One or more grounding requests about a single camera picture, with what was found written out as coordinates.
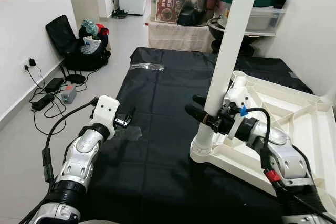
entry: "black tablecloth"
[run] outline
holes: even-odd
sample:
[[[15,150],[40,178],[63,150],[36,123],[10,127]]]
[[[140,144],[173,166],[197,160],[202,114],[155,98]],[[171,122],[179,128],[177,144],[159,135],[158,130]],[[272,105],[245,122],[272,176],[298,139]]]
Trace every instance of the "black tablecloth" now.
[[[160,63],[164,71],[129,70],[117,99],[119,114],[136,112],[130,130],[107,141],[95,163],[82,220],[118,223],[281,223],[274,198],[188,155],[198,123],[184,111],[206,96],[217,55],[137,48],[131,64]],[[235,69],[311,92],[279,59],[239,57]],[[136,129],[142,136],[134,137]]]

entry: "teal fabric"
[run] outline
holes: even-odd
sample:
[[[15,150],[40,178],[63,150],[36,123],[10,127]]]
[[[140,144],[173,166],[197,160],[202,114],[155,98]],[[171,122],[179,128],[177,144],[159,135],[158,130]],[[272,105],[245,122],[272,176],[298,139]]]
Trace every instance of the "teal fabric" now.
[[[98,26],[92,20],[84,19],[82,26],[85,27],[87,33],[90,33],[94,36],[98,34]]]

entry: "small gray box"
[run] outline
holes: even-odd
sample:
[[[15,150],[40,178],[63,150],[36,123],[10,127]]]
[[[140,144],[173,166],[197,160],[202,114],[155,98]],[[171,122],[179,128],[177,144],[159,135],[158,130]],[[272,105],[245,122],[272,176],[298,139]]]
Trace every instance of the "small gray box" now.
[[[67,85],[65,89],[61,92],[61,97],[64,103],[72,104],[75,96],[77,94],[75,85]]]

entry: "white plastic stand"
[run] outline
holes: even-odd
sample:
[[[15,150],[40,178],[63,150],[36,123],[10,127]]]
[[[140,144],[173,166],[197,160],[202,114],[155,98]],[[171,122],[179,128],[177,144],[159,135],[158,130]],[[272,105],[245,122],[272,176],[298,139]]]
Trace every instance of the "white plastic stand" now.
[[[240,71],[232,75],[253,1],[233,0],[204,110],[215,116],[223,104],[230,79],[235,82],[236,78],[245,77],[249,107],[265,108],[270,114],[271,126],[286,132],[292,143],[305,153],[322,203],[336,217],[336,122],[333,104],[328,97],[300,92],[246,76]],[[259,112],[251,112],[247,116],[266,122]],[[203,123],[199,126],[191,142],[192,160],[211,163],[276,195],[260,168],[260,157],[254,150],[236,138],[214,134]]]
[[[217,57],[214,74],[204,106],[204,110],[215,116],[223,104],[240,45],[243,41],[247,22],[254,0],[233,0],[226,24],[221,48]],[[202,157],[210,153],[213,131],[205,124],[200,124],[197,136],[191,143],[190,157],[201,162]]]

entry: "white pvc pipe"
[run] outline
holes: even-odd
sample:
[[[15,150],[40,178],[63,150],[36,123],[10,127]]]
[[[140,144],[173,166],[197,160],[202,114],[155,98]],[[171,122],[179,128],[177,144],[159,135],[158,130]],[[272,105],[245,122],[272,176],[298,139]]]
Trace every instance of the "white pvc pipe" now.
[[[234,70],[253,2],[254,0],[232,1],[221,48],[219,49],[214,74],[204,106],[204,110],[212,116],[215,116],[223,105],[224,94]],[[190,151],[192,158],[192,154],[206,156],[211,150],[213,131],[203,123],[200,123],[199,126],[197,136],[191,144]]]

